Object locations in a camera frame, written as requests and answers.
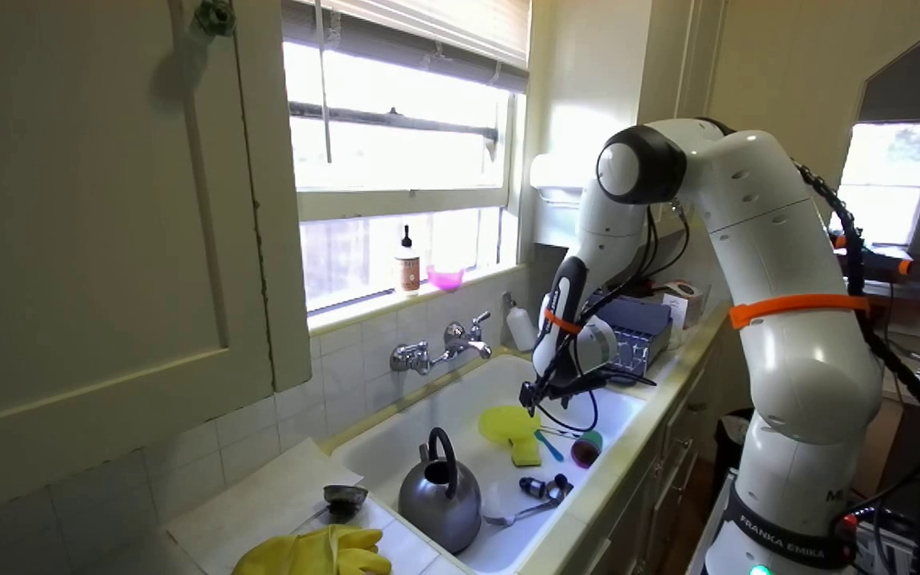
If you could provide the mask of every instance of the window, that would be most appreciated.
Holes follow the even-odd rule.
[[[867,242],[910,247],[920,218],[920,121],[853,126],[841,198]]]
[[[404,226],[422,266],[515,258],[525,63],[526,0],[286,0],[310,312],[390,293]]]

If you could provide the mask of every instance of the window sill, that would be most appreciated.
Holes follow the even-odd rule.
[[[486,267],[486,273],[469,273],[469,276],[465,276],[465,283],[479,283],[486,278],[498,278],[498,276],[507,276],[515,267],[518,266],[498,266],[498,267]],[[312,312],[312,317],[306,317],[306,329],[310,329],[310,336],[332,332],[332,329],[342,329],[350,323],[357,323],[357,319],[368,319],[368,317],[376,317],[376,312],[390,312],[390,309],[404,309],[404,306],[414,306],[414,302],[422,302],[422,301],[434,301],[440,293],[443,290],[438,290],[434,283],[425,281],[418,290],[409,290],[409,293],[394,290],[394,293],[371,297],[371,301],[361,301],[361,302],[350,302],[350,306],[338,306],[338,309]]]

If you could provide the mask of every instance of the tile backsplash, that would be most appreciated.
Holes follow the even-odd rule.
[[[398,343],[422,339],[440,352],[440,329],[451,319],[466,323],[479,309],[493,309],[483,326],[486,343],[502,344],[502,293],[525,301],[525,273],[493,276],[458,293],[422,297],[342,329],[323,329],[310,343],[312,377],[306,382],[3,505],[0,572],[99,572],[110,555],[250,475],[276,454],[305,438],[332,438],[443,373],[443,366],[430,377],[394,373]]]

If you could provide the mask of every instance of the soap bottle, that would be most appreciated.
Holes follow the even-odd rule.
[[[422,287],[422,258],[416,253],[416,242],[409,240],[409,226],[404,226],[404,240],[400,240],[400,287],[404,290]]]

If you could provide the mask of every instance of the cabinet handle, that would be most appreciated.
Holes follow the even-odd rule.
[[[233,35],[237,16],[232,0],[203,0],[196,11],[196,24],[204,35]]]

